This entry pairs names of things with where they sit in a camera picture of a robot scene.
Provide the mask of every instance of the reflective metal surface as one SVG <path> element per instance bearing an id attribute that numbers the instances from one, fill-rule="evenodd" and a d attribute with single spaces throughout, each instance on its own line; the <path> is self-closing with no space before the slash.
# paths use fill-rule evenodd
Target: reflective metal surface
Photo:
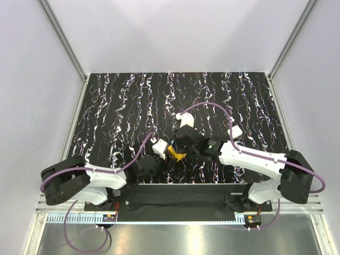
<path id="1" fill-rule="evenodd" d="M 265 223 L 273 217 L 265 215 Z M 69 239 L 89 225 L 68 224 Z M 281 215 L 269 229 L 234 231 L 221 226 L 116 225 L 99 254 L 321 254 L 312 222 L 307 215 Z M 105 234 L 98 229 L 84 233 L 72 244 L 79 249 L 94 250 Z M 38 254 L 79 254 L 65 244 L 62 224 L 46 224 Z"/>

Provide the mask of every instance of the purple cable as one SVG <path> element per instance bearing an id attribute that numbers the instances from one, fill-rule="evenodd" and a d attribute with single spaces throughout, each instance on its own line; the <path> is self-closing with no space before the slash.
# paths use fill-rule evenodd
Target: purple cable
<path id="1" fill-rule="evenodd" d="M 224 112 L 224 114 L 227 116 L 228 122 L 229 122 L 229 130 L 230 130 L 230 142 L 232 143 L 232 145 L 235 148 L 235 150 L 240 151 L 240 149 L 236 146 L 236 144 L 234 142 L 234 139 L 233 139 L 232 120 L 231 120 L 227 110 L 224 109 L 221 105 L 215 104 L 215 103 L 211 103 L 211 102 L 201 102 L 201 103 L 197 103 L 197 104 L 194 104 L 194 105 L 190 106 L 189 108 L 187 108 L 184 111 L 182 111 L 181 114 L 184 114 L 184 113 L 188 112 L 189 110 L 191 110 L 192 108 L 194 108 L 196 106 L 205 105 L 205 104 L 206 105 L 213 105 L 213 106 L 216 106 L 217 108 L 220 108 Z M 252 153 L 252 152 L 248 152 L 248 151 L 244 151 L 244 150 L 242 150 L 241 153 L 247 154 L 249 156 L 261 158 L 261 159 L 266 159 L 266 160 L 269 160 L 269 161 L 274 161 L 275 160 L 274 158 L 258 155 L 258 154 L 255 154 L 255 153 Z M 290 165 L 290 166 L 293 166 L 293 167 L 296 167 L 296 168 L 298 168 L 298 169 L 300 169 L 300 170 L 302 170 L 302 171 L 304 171 L 304 172 L 306 172 L 306 173 L 308 173 L 310 175 L 313 175 L 317 179 L 319 179 L 320 182 L 322 183 L 322 187 L 320 189 L 318 189 L 318 190 L 310 191 L 309 193 L 316 194 L 316 193 L 320 193 L 323 190 L 325 190 L 326 182 L 317 173 L 314 173 L 314 172 L 310 171 L 309 169 L 307 169 L 307 168 L 305 168 L 303 166 L 294 164 L 292 162 L 288 162 L 288 161 L 284 161 L 284 160 L 280 160 L 280 159 L 277 162 L 283 163 L 283 164 L 286 164 L 286 165 Z M 281 208 L 281 204 L 280 204 L 280 200 L 278 199 L 278 202 L 277 202 L 277 213 L 276 213 L 274 219 L 269 224 L 267 224 L 266 226 L 261 227 L 260 229 L 268 228 L 268 227 L 272 226 L 277 221 L 278 216 L 280 214 L 280 208 Z M 224 227 L 224 228 L 231 229 L 231 230 L 247 230 L 246 228 L 234 228 L 234 227 Z"/>
<path id="2" fill-rule="evenodd" d="M 100 172 L 100 173 L 107 173 L 107 174 L 117 174 L 117 173 L 120 173 L 121 171 L 124 171 L 125 169 L 127 169 L 129 166 L 131 166 L 136 160 L 137 158 L 139 157 L 139 155 L 141 154 L 142 152 L 142 149 L 143 147 L 145 146 L 145 144 L 147 143 L 147 141 L 150 139 L 151 136 L 153 136 L 154 133 L 150 132 L 147 137 L 144 139 L 143 143 L 141 144 L 141 146 L 139 147 L 139 150 L 137 151 L 136 153 L 136 156 L 128 163 L 126 164 L 125 166 L 123 166 L 121 169 L 117 170 L 117 171 L 108 171 L 108 170 L 100 170 L 100 169 L 93 169 L 93 168 L 90 168 L 90 167 L 71 167 L 71 168 L 68 168 L 68 169 L 65 169 L 65 170 L 61 170 L 59 172 L 56 172 L 52 175 L 50 175 L 48 178 L 46 178 L 42 184 L 40 185 L 40 191 L 43 193 L 44 192 L 44 189 L 45 189 L 45 186 L 46 184 L 51 180 L 53 179 L 54 177 L 58 176 L 58 175 L 61 175 L 61 174 L 64 174 L 64 173 L 68 173 L 68 172 L 71 172 L 71 171 L 91 171 L 91 172 Z"/>
<path id="3" fill-rule="evenodd" d="M 73 206 L 77 203 L 78 201 L 76 200 L 75 202 L 73 202 L 73 204 L 70 206 L 69 210 L 67 211 L 66 215 L 65 215 L 65 219 L 64 219 L 64 237 L 65 237 L 65 240 L 66 240 L 66 243 L 69 245 L 69 247 L 71 247 L 73 250 L 77 251 L 77 252 L 81 252 L 81 253 L 85 253 L 85 254 L 94 254 L 94 253 L 97 253 L 99 252 L 106 244 L 107 242 L 107 239 L 110 235 L 109 231 L 106 229 L 106 228 L 102 228 L 105 233 L 106 233 L 106 238 L 105 238 L 105 241 L 104 243 L 99 247 L 97 248 L 96 250 L 94 251 L 83 251 L 83 250 L 80 250 L 76 247 L 74 247 L 71 243 L 71 241 L 67 238 L 67 234 L 66 234 L 66 221 L 67 221 L 67 217 L 69 216 L 70 214 L 70 211 L 72 210 Z"/>
<path id="4" fill-rule="evenodd" d="M 235 150 L 237 151 L 240 151 L 240 149 L 236 146 L 235 142 L 234 142 L 234 139 L 233 139 L 233 130 L 232 130 L 232 120 L 228 114 L 228 112 L 226 111 L 226 109 L 224 109 L 221 105 L 218 105 L 218 104 L 215 104 L 215 103 L 211 103 L 211 102 L 201 102 L 201 103 L 197 103 L 197 104 L 194 104 L 193 106 L 190 106 L 189 108 L 185 109 L 183 112 L 181 112 L 181 114 L 184 114 L 186 113 L 187 111 L 191 110 L 192 108 L 196 107 L 196 106 L 199 106 L 199 105 L 213 105 L 213 106 L 216 106 L 218 108 L 220 108 L 224 113 L 225 115 L 227 116 L 228 118 L 228 121 L 229 121 L 229 130 L 230 130 L 230 142 L 232 143 L 233 147 L 235 148 Z M 261 159 L 265 159 L 265 160 L 269 160 L 269 161 L 274 161 L 275 159 L 274 158 L 271 158 L 271 157 L 266 157 L 266 156 L 262 156 L 262 155 L 258 155 L 258 154 L 255 154 L 255 153 L 252 153 L 252 152 L 248 152 L 246 150 L 242 150 L 241 153 L 244 153 L 244 154 L 247 154 L 249 156 L 253 156 L 253 157 L 257 157 L 257 158 L 261 158 Z M 326 182 L 325 180 L 320 176 L 318 175 L 317 173 L 314 173 L 313 171 L 310 171 L 309 169 L 303 167 L 303 166 L 300 166 L 300 165 L 297 165 L 297 164 L 294 164 L 292 162 L 288 162 L 288 161 L 284 161 L 284 160 L 281 160 L 279 159 L 277 162 L 279 163 L 283 163 L 283 164 L 286 164 L 286 165 L 290 165 L 290 166 L 293 166 L 293 167 L 296 167 L 310 175 L 313 175 L 314 177 L 316 177 L 317 179 L 320 180 L 320 182 L 322 183 L 322 187 L 319 189 L 319 190 L 314 190 L 314 191 L 311 191 L 310 193 L 311 194 L 316 194 L 316 193 L 320 193 L 322 192 L 323 190 L 325 190 L 326 188 Z"/>

